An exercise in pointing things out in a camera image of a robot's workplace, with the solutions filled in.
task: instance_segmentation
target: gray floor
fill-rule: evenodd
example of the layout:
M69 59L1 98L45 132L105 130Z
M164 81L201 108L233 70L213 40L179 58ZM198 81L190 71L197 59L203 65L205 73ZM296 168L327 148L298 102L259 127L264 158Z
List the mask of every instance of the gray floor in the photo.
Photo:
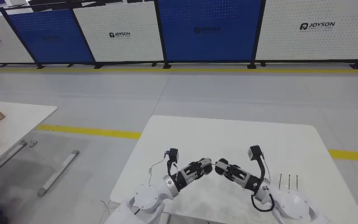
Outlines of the gray floor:
M46 72L50 68L0 70L0 101L58 106L45 124L136 132L143 131L153 114L309 124L327 148L358 151L356 74ZM278 68L350 69L337 64ZM33 150L42 157L26 147L0 169L0 206L11 223L99 223L102 216L103 223L108 214L101 200L109 202L136 140L38 130L27 139L39 141ZM80 150L80 156L45 197L38 198L37 190L53 172L47 163L63 161L72 150ZM358 161L335 163L358 200Z

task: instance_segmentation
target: yellow floor line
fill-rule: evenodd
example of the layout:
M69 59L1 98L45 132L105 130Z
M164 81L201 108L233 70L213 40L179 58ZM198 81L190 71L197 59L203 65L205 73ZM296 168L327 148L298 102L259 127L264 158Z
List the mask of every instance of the yellow floor line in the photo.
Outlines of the yellow floor line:
M240 69L240 68L1 68L0 72L246 72L246 73L346 73L357 74L358 69Z
M358 160L358 152L344 151L344 150L328 150L332 158L339 158L341 160Z
M126 132L122 130L105 130L98 128L79 128L79 127L69 127L69 126L59 126L59 125L40 125L36 130L48 130L51 132L65 132L65 133L74 133L74 134L89 134L93 136L107 136L115 138L131 138L139 139L140 132ZM344 151L344 150L328 150L332 158L342 159L342 160L358 160L358 151Z
M126 132L122 130L104 130L98 128L79 128L79 127L69 127L69 126L59 126L59 125L40 125L36 130L48 130L51 132L66 132L74 134L89 134L92 136L108 136L116 138L131 138L139 139L140 132Z

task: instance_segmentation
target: blue pegboard panel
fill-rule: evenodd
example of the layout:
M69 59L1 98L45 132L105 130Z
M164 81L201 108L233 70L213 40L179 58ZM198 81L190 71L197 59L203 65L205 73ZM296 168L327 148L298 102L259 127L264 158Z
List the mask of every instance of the blue pegboard panel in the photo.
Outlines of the blue pegboard panel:
M251 60L261 0L159 0L169 61Z
M9 15L39 63L93 62L70 10Z

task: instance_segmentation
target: white desk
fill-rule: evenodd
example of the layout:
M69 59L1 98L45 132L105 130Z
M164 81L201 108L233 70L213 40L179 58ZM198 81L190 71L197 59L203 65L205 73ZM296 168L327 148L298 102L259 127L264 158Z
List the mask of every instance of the white desk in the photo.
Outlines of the white desk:
M27 144L21 141L23 137L56 110L56 106L0 102L0 111L6 116L0 120L0 166ZM47 192L77 154L78 151L74 150L68 156L60 170L55 172L39 190L38 196L42 197Z
M357 223L358 206L316 129L309 125L153 116L110 199L120 203L147 183L149 168L170 148L179 150L179 169L203 157L213 162L226 158L259 176L258 164L247 156L254 145L265 154L272 179L280 173L299 175L299 190L333 223ZM159 183L166 174L166 162L162 162L153 168L151 183ZM165 201L164 212L230 224L277 224L271 213L252 207L250 195L213 170L184 188L173 201Z
M0 157L8 154L25 135L56 110L56 106L0 102L0 111L6 116L0 120Z

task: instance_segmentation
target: metal table leg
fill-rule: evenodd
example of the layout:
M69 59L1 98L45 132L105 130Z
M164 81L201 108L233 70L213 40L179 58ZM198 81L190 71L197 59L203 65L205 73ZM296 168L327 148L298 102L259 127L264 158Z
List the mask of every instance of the metal table leg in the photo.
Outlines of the metal table leg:
M17 146L15 146L12 150L9 151L4 157L0 158L0 167L5 164L11 157L13 157L20 149L22 149L27 143L25 141L21 141Z
M56 179L61 175L61 173L66 169L66 167L72 162L72 160L79 154L78 150L73 150L71 154L66 158L66 160L62 163L61 169L50 177L48 181L44 184L44 186L38 191L37 195L39 197L44 196L44 194L48 191L48 189L53 185Z

